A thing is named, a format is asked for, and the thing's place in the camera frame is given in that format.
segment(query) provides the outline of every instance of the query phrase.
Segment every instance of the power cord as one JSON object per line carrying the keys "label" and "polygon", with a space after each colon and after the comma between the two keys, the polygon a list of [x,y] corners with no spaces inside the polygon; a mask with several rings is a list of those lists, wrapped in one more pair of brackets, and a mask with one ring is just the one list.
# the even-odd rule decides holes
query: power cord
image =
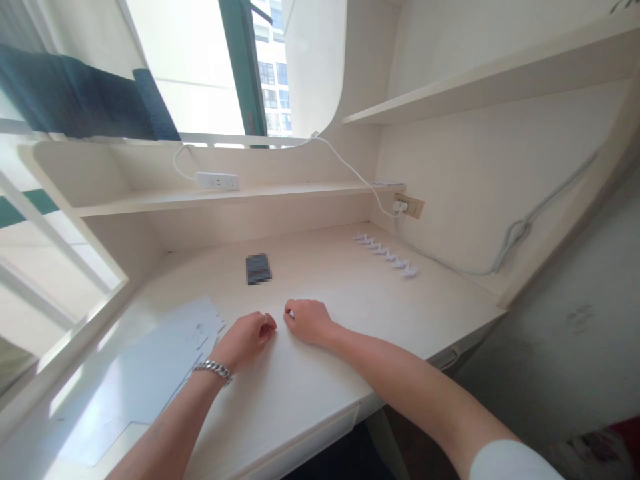
{"label": "power cord", "polygon": [[349,170],[351,170],[352,172],[354,172],[354,173],[358,176],[358,178],[359,178],[360,180],[362,180],[362,182],[364,182],[364,184],[365,184],[366,186],[368,186],[368,187],[371,189],[371,191],[372,191],[372,192],[373,192],[373,194],[375,195],[375,199],[378,201],[378,207],[380,207],[380,210],[382,211],[382,213],[384,213],[385,215],[390,216],[391,218],[398,218],[400,215],[402,215],[402,212],[400,212],[400,211],[398,212],[398,214],[397,214],[397,215],[392,215],[392,214],[390,214],[388,211],[384,210],[384,208],[382,208],[382,202],[380,202],[380,197],[378,197],[378,192],[376,192],[375,188],[373,188],[373,187],[371,186],[371,184],[370,184],[368,181],[364,180],[364,178],[362,178],[362,175],[360,175],[358,172],[356,172],[355,168],[353,168],[352,166],[350,166],[350,164],[348,164],[348,163],[344,160],[344,158],[342,158],[342,157],[340,156],[340,154],[339,154],[338,152],[336,152],[335,148],[333,148],[333,145],[332,145],[332,144],[330,144],[328,140],[325,140],[324,138],[317,137],[316,135],[312,135],[312,136],[309,138],[309,140],[308,140],[308,141],[311,141],[311,140],[320,140],[321,142],[326,143],[326,144],[329,146],[329,148],[332,150],[332,152],[334,152],[335,156],[336,156],[336,157],[338,157],[338,160],[340,160],[342,163],[344,163],[344,164],[349,168]]}
{"label": "power cord", "polygon": [[452,264],[450,264],[446,260],[442,260],[441,258],[438,258],[438,257],[436,257],[434,255],[430,255],[428,253],[423,252],[422,250],[417,249],[412,244],[410,244],[408,241],[404,240],[404,238],[402,238],[402,234],[400,233],[398,219],[396,219],[394,221],[395,233],[398,236],[398,238],[406,246],[408,246],[408,248],[410,248],[414,252],[419,253],[423,257],[426,257],[428,259],[434,260],[434,261],[440,263],[441,265],[444,265],[446,268],[451,269],[451,270],[453,270],[455,272],[466,273],[468,275],[475,275],[475,276],[478,276],[478,277],[486,277],[487,275],[490,275],[492,273],[497,273],[498,270],[500,270],[500,268],[502,267],[502,264],[504,263],[505,257],[507,256],[508,252],[515,246],[515,244],[518,242],[518,240],[520,240],[520,238],[522,238],[524,236],[524,234],[526,234],[530,230],[534,216],[538,212],[540,212],[540,210],[542,210],[542,208],[546,204],[548,204],[551,200],[553,200],[553,198],[556,195],[558,195],[558,193],[560,193],[562,190],[564,190],[568,186],[568,184],[570,184],[578,176],[580,176],[580,174],[582,172],[584,172],[584,170],[586,170],[587,167],[590,166],[590,164],[592,164],[593,161],[598,157],[598,153],[600,153],[600,148],[598,148],[596,151],[594,151],[587,158],[587,160],[585,160],[584,163],[582,165],[580,165],[580,167],[578,167],[578,169],[575,170],[571,174],[571,176],[569,178],[567,178],[564,182],[562,182],[560,185],[558,185],[555,188],[555,190],[553,190],[550,194],[548,194],[540,203],[538,203],[534,208],[532,208],[524,217],[522,217],[520,220],[516,220],[515,222],[510,224],[510,226],[507,227],[507,230],[505,232],[505,238],[504,238],[504,240],[502,242],[502,247],[500,248],[500,251],[496,255],[496,258],[493,261],[492,266],[488,270],[485,270],[485,271],[463,270],[463,269],[454,267]]}
{"label": "power cord", "polygon": [[195,177],[188,176],[187,174],[183,173],[182,170],[180,170],[180,168],[178,168],[178,155],[180,155],[180,152],[182,152],[182,150],[190,147],[191,145],[186,143],[182,145],[182,147],[178,148],[178,150],[173,154],[173,168],[175,168],[176,172],[178,172],[182,177],[186,178],[187,180],[195,180]]}
{"label": "power cord", "polygon": [[[455,272],[458,273],[465,273],[468,275],[474,275],[474,276],[478,276],[478,277],[486,277],[488,275],[491,275],[492,273],[497,273],[498,270],[500,270],[500,268],[502,267],[502,264],[505,261],[505,258],[507,256],[507,254],[509,253],[509,251],[515,246],[515,244],[518,242],[518,240],[520,240],[530,229],[531,229],[531,224],[533,222],[533,218],[534,216],[540,212],[540,210],[542,210],[542,208],[544,208],[544,206],[546,206],[546,204],[548,204],[551,200],[553,200],[553,198],[558,195],[560,192],[562,192],[562,190],[564,190],[571,182],[573,182],[576,178],[578,178],[578,176],[580,176],[580,174],[582,172],[584,172],[584,170],[586,170],[588,168],[588,166],[590,166],[590,164],[593,163],[593,161],[597,158],[598,153],[600,152],[600,148],[598,148],[596,151],[594,151],[588,158],[587,160],[584,161],[584,163],[582,165],[580,165],[580,167],[578,167],[577,170],[575,170],[571,176],[569,176],[569,178],[567,178],[564,182],[562,182],[560,185],[558,185],[558,187],[555,188],[555,190],[553,190],[550,194],[548,194],[544,199],[542,199],[542,201],[540,203],[538,203],[534,208],[532,208],[524,217],[522,217],[520,220],[516,220],[514,221],[512,224],[510,224],[510,226],[507,227],[507,230],[505,232],[505,236],[504,236],[504,240],[502,242],[502,246],[500,247],[500,250],[498,251],[498,254],[495,257],[495,260],[493,261],[493,264],[490,268],[488,268],[485,271],[470,271],[470,270],[464,270],[464,269],[460,269],[455,267],[454,265],[450,264],[449,262],[447,262],[446,260],[443,260],[439,257],[436,257],[434,255],[431,255],[429,253],[423,252],[422,250],[414,247],[412,244],[410,244],[408,241],[404,240],[404,238],[402,238],[402,234],[400,232],[400,227],[399,227],[399,221],[398,218],[400,218],[400,216],[402,215],[403,210],[406,210],[406,205],[402,205],[400,204],[400,202],[396,202],[393,206],[394,211],[397,212],[396,215],[392,215],[391,213],[389,213],[388,211],[386,211],[383,207],[382,207],[382,202],[380,201],[380,197],[378,197],[378,192],[376,192],[375,188],[373,188],[373,186],[366,181],[362,175],[360,175],[350,164],[348,164],[348,162],[346,162],[346,160],[344,160],[344,158],[342,158],[340,156],[340,154],[336,151],[335,148],[333,148],[333,145],[326,139],[324,138],[320,138],[318,137],[318,132],[314,132],[314,134],[307,140],[306,143],[312,141],[312,140],[318,140],[321,141],[323,143],[326,143],[329,148],[331,149],[331,151],[335,154],[335,156],[338,158],[338,160],[340,160],[342,163],[344,163],[344,165],[346,165],[349,170],[351,170],[352,172],[354,172],[356,174],[356,176],[362,180],[362,182],[368,186],[371,191],[373,192],[376,201],[378,202],[378,207],[380,208],[380,211],[382,213],[384,213],[385,215],[391,217],[394,219],[394,228],[395,228],[395,232],[396,235],[398,236],[398,238],[411,250],[413,250],[414,252],[422,255],[423,257],[426,257],[428,259],[434,260],[438,263],[440,263],[441,265],[444,265],[446,268],[453,270]],[[190,145],[182,145],[174,154],[173,154],[173,166],[176,170],[176,172],[178,172],[182,177],[186,178],[187,180],[195,180],[195,177],[190,177],[186,174],[184,174],[180,168],[178,168],[178,164],[177,164],[177,158],[178,155],[180,155],[180,152],[182,152],[182,150],[184,148],[188,148],[190,147]]]}

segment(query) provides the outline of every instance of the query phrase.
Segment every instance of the smartphone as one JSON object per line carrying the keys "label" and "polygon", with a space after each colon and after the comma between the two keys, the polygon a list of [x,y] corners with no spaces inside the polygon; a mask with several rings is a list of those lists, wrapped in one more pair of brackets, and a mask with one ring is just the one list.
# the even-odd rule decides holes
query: smartphone
{"label": "smartphone", "polygon": [[256,285],[269,280],[271,280],[271,270],[267,254],[258,253],[247,257],[247,285]]}

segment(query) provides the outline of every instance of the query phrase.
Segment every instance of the desk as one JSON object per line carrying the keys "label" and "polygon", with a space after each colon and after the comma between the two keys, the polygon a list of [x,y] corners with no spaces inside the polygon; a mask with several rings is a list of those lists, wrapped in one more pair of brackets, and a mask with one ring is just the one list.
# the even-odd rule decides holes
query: desk
{"label": "desk", "polygon": [[[419,274],[401,277],[390,262],[352,240],[358,230],[410,259]],[[269,256],[273,280],[250,287],[245,258],[260,252]],[[504,313],[495,306],[496,296],[411,252],[370,223],[170,253],[106,335],[2,445],[2,478],[104,478],[147,427],[131,424],[89,468],[38,448],[52,427],[50,412],[95,389],[105,365],[151,330],[163,313],[202,295],[211,297],[228,325],[248,312],[268,311],[278,333],[213,404],[187,470],[190,480],[273,476],[281,466],[269,459],[281,454],[277,458],[300,463],[381,406],[350,366],[292,338],[282,319],[288,298],[320,299],[336,322],[423,359],[486,330]],[[309,436],[314,440],[304,441]]]}

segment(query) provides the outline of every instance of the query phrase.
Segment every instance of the building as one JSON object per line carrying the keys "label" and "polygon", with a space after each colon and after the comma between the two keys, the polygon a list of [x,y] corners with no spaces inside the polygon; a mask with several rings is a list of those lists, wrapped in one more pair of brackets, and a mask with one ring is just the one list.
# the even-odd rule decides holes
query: building
{"label": "building", "polygon": [[274,0],[254,0],[253,4],[273,20],[272,26],[260,15],[253,14],[267,132],[270,137],[291,137],[291,105],[282,3]]}

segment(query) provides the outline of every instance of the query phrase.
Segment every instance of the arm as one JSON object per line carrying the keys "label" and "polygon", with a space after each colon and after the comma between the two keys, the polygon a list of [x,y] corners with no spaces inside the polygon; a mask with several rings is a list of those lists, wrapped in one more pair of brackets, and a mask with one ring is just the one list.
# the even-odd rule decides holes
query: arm
{"label": "arm", "polygon": [[518,441],[456,382],[400,347],[332,322],[324,303],[289,300],[284,320],[298,339],[326,348],[350,364],[376,394],[432,437],[463,480],[469,478],[471,462],[486,444]]}
{"label": "arm", "polygon": [[[270,314],[238,320],[213,349],[209,360],[232,374],[252,362],[275,334]],[[149,430],[118,463],[107,480],[181,479],[211,404],[226,380],[210,371],[193,372],[186,385]]]}

